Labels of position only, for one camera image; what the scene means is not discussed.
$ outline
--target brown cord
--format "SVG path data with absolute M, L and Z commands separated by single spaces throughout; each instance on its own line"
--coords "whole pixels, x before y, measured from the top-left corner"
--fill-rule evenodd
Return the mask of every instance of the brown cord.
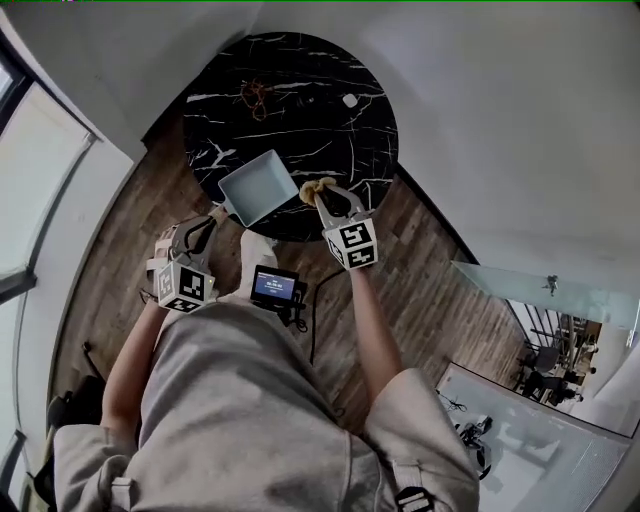
M 240 96 L 244 104 L 251 110 L 251 115 L 256 121 L 264 121 L 267 118 L 267 109 L 264 100 L 271 87 L 265 87 L 255 78 L 240 88 Z

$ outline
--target gray t-shirt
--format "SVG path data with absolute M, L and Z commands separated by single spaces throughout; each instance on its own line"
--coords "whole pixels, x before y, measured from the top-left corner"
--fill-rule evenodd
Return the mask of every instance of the gray t-shirt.
M 396 510 L 407 476 L 435 510 L 477 510 L 466 451 L 418 370 L 377 398 L 365 443 L 336 425 L 311 366 L 266 311 L 215 304 L 185 316 L 154 360 L 138 449 L 98 426 L 56 435 L 61 512 Z

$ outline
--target fiducial marker cube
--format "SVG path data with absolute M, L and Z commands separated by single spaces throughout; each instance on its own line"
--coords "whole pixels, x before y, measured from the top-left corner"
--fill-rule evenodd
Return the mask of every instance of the fiducial marker cube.
M 347 270 L 378 261 L 378 242 L 371 219 L 345 224 L 323 234 L 331 254 Z
M 204 306 L 213 289 L 213 276 L 172 261 L 156 273 L 158 304 L 192 313 Z

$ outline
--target window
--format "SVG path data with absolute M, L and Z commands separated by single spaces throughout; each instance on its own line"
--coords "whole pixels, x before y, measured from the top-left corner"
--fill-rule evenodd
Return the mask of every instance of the window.
M 0 304 L 35 285 L 48 219 L 90 142 L 0 46 Z

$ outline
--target black buckle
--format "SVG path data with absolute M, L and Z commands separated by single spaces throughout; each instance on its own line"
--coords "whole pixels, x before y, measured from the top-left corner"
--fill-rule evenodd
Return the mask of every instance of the black buckle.
M 426 512 L 433 510 L 433 499 L 423 487 L 405 487 L 396 495 L 396 505 L 403 512 Z

